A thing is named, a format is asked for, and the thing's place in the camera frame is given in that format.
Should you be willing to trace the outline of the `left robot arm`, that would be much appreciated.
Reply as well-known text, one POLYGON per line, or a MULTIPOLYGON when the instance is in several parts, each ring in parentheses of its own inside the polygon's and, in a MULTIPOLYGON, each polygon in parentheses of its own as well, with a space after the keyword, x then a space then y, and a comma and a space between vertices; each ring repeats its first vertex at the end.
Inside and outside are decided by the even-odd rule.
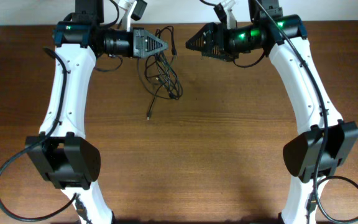
POLYGON ((98 184, 101 156, 86 140, 85 108, 88 85, 102 55, 146 58, 168 45, 142 28, 131 27, 147 7, 145 1, 119 1, 122 28, 104 23, 102 1, 77 1, 75 11, 53 32, 55 77, 47 114, 37 136, 26 145, 42 176, 70 198, 81 223, 114 223, 112 210, 98 184))

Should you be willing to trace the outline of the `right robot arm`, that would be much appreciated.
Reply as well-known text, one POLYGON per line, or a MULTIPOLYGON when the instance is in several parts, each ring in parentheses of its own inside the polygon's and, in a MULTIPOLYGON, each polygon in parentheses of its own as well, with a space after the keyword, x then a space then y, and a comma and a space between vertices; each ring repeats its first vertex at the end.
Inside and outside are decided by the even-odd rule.
POLYGON ((345 122, 329 99, 298 15, 284 16, 278 1, 250 1, 251 25, 239 27, 233 6, 234 1, 214 5, 219 22, 203 26, 186 42, 186 48, 225 62, 262 49, 262 55, 271 61, 287 91, 298 131, 283 148, 291 181, 278 222, 314 223, 324 186, 335 178, 336 169, 357 141, 357 125, 345 122))

